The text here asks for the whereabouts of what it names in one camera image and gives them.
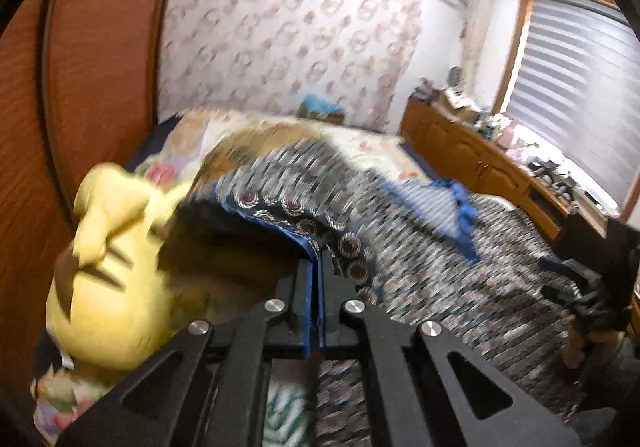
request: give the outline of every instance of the floral wallpaper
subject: floral wallpaper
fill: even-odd
[[[159,114],[294,114],[306,93],[381,130],[421,32],[420,0],[168,0]]]

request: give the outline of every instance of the patterned blanket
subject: patterned blanket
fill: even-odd
[[[385,178],[354,170],[322,140],[244,154],[236,165],[221,176],[215,160],[206,161],[183,210],[214,227],[220,208],[242,214],[278,229],[312,259],[328,247],[365,302],[399,321],[441,322],[561,416],[580,400],[558,354],[568,314],[540,295],[543,284],[559,282],[537,266],[550,250],[522,213],[473,197],[480,261],[471,265],[398,202]],[[316,411],[321,445],[368,437],[355,363],[322,364]]]

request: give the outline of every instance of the yellow plush toy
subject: yellow plush toy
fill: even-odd
[[[166,191],[115,164],[85,176],[74,204],[81,222],[47,299],[49,330],[71,356],[134,369],[169,338],[172,295],[158,269],[162,239],[152,230],[189,188]]]

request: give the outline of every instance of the silver screw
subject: silver screw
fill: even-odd
[[[429,337],[437,337],[442,332],[442,326],[436,321],[425,321],[420,325],[420,331]]]
[[[189,324],[189,332],[191,335],[204,335],[209,331],[209,323],[207,321],[193,321]]]
[[[264,303],[264,308],[271,313],[279,313],[284,310],[284,301],[280,299],[269,299],[266,303]]]
[[[359,299],[351,299],[344,303],[344,309],[349,313],[362,313],[364,312],[364,302]]]

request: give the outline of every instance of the window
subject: window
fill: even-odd
[[[523,6],[498,110],[557,147],[621,205],[640,164],[640,42],[618,10],[593,0]]]

